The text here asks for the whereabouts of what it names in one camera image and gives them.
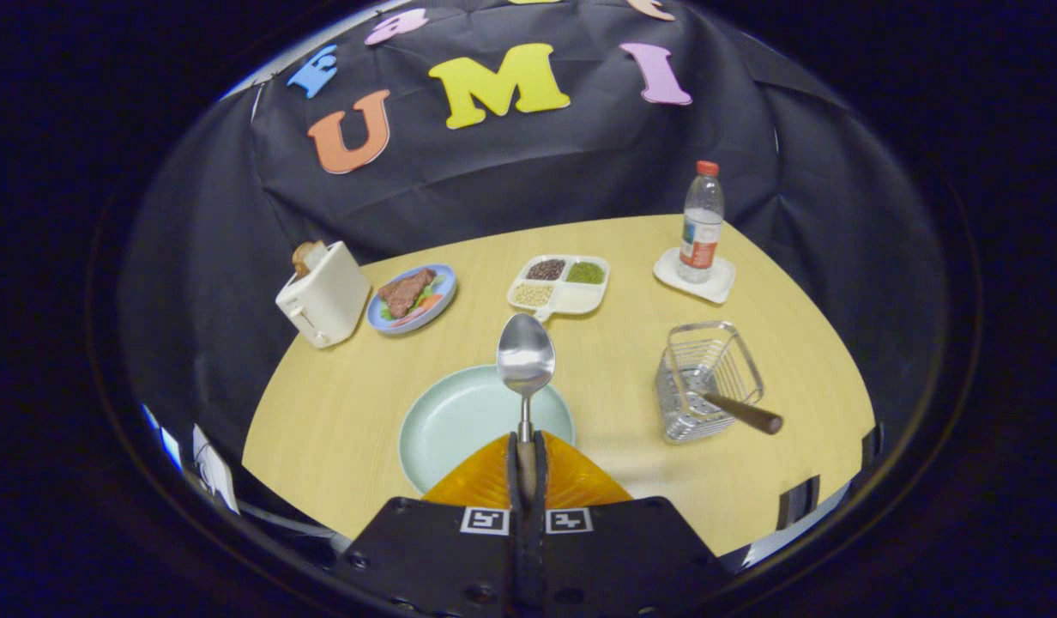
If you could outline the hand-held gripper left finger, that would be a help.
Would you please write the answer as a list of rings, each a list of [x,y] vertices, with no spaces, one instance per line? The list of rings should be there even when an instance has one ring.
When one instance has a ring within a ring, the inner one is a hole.
[[[514,435],[486,443],[426,497],[394,497],[333,575],[384,617],[514,617],[528,593],[528,509]]]

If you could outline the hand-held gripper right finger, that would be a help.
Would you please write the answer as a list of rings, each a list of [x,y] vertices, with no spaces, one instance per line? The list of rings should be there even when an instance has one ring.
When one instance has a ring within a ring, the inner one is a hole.
[[[731,580],[666,498],[635,500],[549,432],[536,450],[531,599],[544,617],[678,617]]]

